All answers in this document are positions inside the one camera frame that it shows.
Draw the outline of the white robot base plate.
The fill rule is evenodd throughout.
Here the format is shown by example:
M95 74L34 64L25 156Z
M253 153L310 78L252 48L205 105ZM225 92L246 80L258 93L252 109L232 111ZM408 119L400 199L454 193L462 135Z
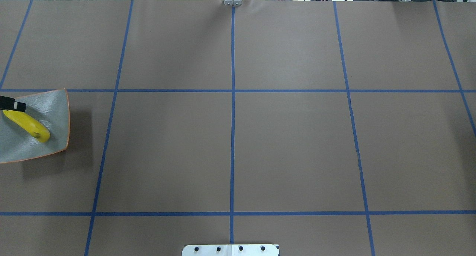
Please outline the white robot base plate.
M182 256L279 256L277 244L196 244L186 245Z

